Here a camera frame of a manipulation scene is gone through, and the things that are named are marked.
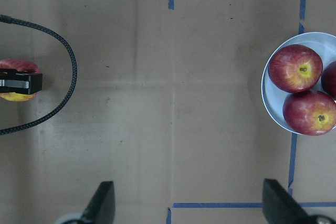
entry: red apple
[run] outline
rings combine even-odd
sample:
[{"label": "red apple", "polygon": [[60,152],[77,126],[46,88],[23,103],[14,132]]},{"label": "red apple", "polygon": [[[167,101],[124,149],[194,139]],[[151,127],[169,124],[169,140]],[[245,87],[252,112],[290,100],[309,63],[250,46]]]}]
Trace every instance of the red apple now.
[{"label": "red apple", "polygon": [[[36,72],[36,73],[40,72],[38,66],[35,63],[21,59],[0,60],[0,68],[13,68],[19,72]],[[36,93],[35,94],[18,94],[15,92],[0,93],[0,97],[8,101],[15,101],[15,102],[28,101],[31,98],[34,98],[35,96]]]},{"label": "red apple", "polygon": [[322,135],[336,124],[336,103],[321,91],[309,90],[289,95],[282,112],[287,124],[304,135]]},{"label": "red apple", "polygon": [[336,61],[330,63],[321,75],[322,89],[336,99]]},{"label": "red apple", "polygon": [[311,48],[290,45],[281,48],[268,64],[268,74],[279,89],[290,93],[309,90],[322,74],[321,57]]}]

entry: cable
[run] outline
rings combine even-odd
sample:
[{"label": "cable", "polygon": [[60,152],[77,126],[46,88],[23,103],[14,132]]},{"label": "cable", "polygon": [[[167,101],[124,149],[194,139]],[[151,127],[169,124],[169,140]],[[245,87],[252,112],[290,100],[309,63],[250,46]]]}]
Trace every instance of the cable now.
[{"label": "cable", "polygon": [[17,131],[22,131],[22,130],[34,127],[34,126],[36,126],[40,123],[43,123],[43,122],[47,121],[48,119],[50,119],[51,117],[56,115],[65,106],[65,104],[67,104],[70,97],[72,96],[72,93],[75,90],[76,81],[77,81],[77,63],[76,63],[75,54],[73,53],[73,50],[70,47],[70,45],[66,42],[65,39],[63,39],[60,35],[58,35],[54,31],[52,31],[52,30],[50,30],[46,27],[31,23],[31,22],[23,21],[23,20],[16,19],[16,18],[11,18],[11,17],[5,16],[5,15],[0,15],[0,22],[30,27],[30,28],[33,28],[33,29],[36,29],[36,30],[43,31],[44,33],[47,33],[47,34],[53,36],[54,38],[59,40],[65,46],[65,48],[67,49],[67,51],[69,53],[69,56],[70,56],[71,65],[72,65],[71,85],[70,85],[69,91],[67,92],[67,94],[65,95],[65,97],[61,101],[61,103],[54,110],[52,110],[50,113],[46,114],[45,116],[43,116],[43,117],[41,117],[41,118],[39,118],[35,121],[32,121],[30,123],[26,123],[26,124],[23,124],[23,125],[19,125],[19,126],[16,126],[16,127],[11,127],[11,128],[0,130],[0,135],[5,135],[5,134],[14,133],[14,132],[17,132]]}]

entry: white bowl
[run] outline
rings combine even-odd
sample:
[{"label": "white bowl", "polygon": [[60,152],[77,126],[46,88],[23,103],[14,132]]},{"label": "white bowl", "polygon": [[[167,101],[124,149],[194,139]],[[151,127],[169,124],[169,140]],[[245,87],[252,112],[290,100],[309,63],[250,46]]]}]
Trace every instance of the white bowl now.
[{"label": "white bowl", "polygon": [[[284,129],[299,134],[288,126],[282,114],[282,107],[284,105],[285,98],[290,93],[282,91],[273,84],[269,78],[267,69],[268,63],[272,56],[282,47],[292,44],[300,44],[313,49],[321,57],[323,62],[323,69],[325,69],[331,62],[336,61],[336,37],[320,32],[304,33],[294,36],[285,41],[277,48],[277,50],[273,52],[266,63],[264,72],[262,73],[263,78],[261,79],[261,96],[268,114]],[[322,91],[321,78],[312,89]]]}]

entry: cable connector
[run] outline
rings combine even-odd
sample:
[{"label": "cable connector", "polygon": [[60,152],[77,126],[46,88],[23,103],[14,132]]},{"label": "cable connector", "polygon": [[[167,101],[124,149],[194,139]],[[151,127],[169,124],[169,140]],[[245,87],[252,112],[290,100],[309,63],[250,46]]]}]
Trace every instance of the cable connector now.
[{"label": "cable connector", "polygon": [[12,17],[0,14],[0,22],[11,24],[13,22],[13,19]]}]

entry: red and yellow apple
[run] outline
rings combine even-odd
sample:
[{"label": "red and yellow apple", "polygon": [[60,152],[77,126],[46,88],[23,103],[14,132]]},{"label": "red and yellow apple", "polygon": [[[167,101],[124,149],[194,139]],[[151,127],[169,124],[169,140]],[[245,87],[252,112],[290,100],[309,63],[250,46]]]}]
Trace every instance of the red and yellow apple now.
[{"label": "red and yellow apple", "polygon": [[289,95],[282,112],[287,124],[304,135],[322,135],[336,124],[336,103],[321,91],[309,90]]},{"label": "red and yellow apple", "polygon": [[277,51],[269,61],[268,74],[279,89],[290,93],[309,90],[322,74],[321,57],[303,45],[289,45]]},{"label": "red and yellow apple", "polygon": [[[33,63],[22,59],[4,59],[0,60],[0,68],[10,68],[16,69],[19,72],[36,72],[39,73],[40,70],[38,66]],[[15,102],[23,102],[28,101],[31,98],[34,98],[37,93],[35,94],[18,94],[15,92],[11,93],[0,93],[0,97],[8,100],[8,101],[15,101]]]},{"label": "red and yellow apple", "polygon": [[321,75],[322,89],[336,99],[336,61],[330,63]]}]

